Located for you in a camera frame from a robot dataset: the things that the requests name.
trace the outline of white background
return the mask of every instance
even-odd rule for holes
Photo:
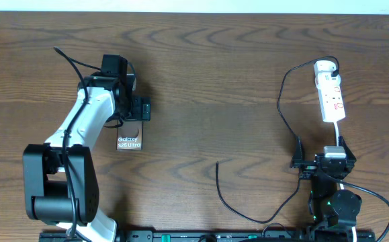
[[[0,10],[389,14],[389,0],[0,0]]]

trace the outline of power outlet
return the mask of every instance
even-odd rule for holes
[[[336,65],[328,60],[320,60],[315,63],[315,85],[318,89],[322,121],[337,122],[344,119],[345,109],[343,107],[341,77],[332,77]]]

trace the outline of wooden table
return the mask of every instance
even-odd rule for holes
[[[294,140],[276,110],[282,77],[328,54],[341,63],[347,117],[339,125],[358,159],[346,180],[389,199],[389,16],[0,12],[0,241],[36,241],[53,229],[27,218],[21,160],[75,102],[79,80],[53,46],[98,66],[102,54],[124,56],[136,67],[137,94],[152,98],[143,151],[117,152],[112,129],[93,151],[100,207],[125,227],[262,229],[223,207],[215,162],[228,203],[269,218],[297,182]],[[293,72],[282,99],[308,157],[334,144],[313,72]],[[309,191],[302,182],[275,222],[312,222]],[[388,208],[356,193],[357,228],[378,237]]]

